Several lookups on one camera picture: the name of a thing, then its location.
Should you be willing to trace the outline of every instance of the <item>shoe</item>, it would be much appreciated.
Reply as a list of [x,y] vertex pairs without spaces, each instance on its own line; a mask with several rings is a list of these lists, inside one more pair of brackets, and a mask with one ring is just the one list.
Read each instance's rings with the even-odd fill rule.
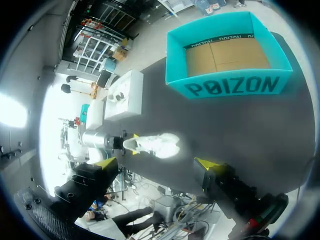
[[240,8],[244,8],[246,6],[247,5],[242,4],[241,2],[238,1],[233,7],[236,8],[236,9],[240,9]]
[[153,216],[152,216],[152,224],[153,224],[153,227],[154,227],[154,232],[158,232],[158,230],[160,229],[160,224],[162,224],[164,222],[164,217],[160,214],[160,212],[158,211],[155,211],[153,213]]
[[166,159],[176,155],[180,148],[176,145],[179,137],[172,133],[163,133],[156,136],[133,137],[123,142],[125,149],[133,152],[147,152],[160,159]]

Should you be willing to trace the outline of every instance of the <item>ceiling light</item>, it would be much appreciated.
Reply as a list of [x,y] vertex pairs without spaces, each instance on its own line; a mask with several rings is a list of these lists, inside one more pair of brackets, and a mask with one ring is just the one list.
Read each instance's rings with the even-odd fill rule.
[[19,102],[0,93],[0,123],[14,128],[24,128],[27,110]]

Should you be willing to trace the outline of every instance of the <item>table surface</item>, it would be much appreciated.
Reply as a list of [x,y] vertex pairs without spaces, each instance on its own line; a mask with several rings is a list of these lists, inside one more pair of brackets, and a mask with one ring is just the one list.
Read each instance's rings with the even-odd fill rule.
[[120,164],[159,184],[202,195],[193,177],[193,158],[233,166],[260,195],[296,189],[315,149],[315,121],[301,68],[285,40],[274,33],[293,74],[279,95],[189,100],[165,84],[166,59],[144,69],[142,115],[105,120],[100,131],[119,136],[174,133],[178,155],[159,159],[148,153],[117,154]]

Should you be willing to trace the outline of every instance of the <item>teal box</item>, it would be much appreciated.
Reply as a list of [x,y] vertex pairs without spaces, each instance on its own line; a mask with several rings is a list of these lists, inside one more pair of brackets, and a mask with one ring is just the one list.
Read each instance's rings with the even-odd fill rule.
[[[255,38],[270,68],[250,68],[188,77],[186,47],[217,40]],[[189,99],[281,93],[293,70],[274,36],[251,12],[207,16],[167,33],[165,83]]]
[[88,113],[89,107],[90,107],[89,104],[83,104],[82,107],[81,107],[80,121],[82,123],[86,123],[87,122],[87,113]]

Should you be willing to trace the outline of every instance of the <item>metal cylinder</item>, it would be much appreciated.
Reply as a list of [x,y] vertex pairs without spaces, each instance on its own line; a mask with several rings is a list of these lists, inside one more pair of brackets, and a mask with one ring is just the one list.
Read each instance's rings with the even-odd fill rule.
[[82,135],[83,144],[89,148],[111,150],[114,148],[114,137],[105,132],[87,130]]

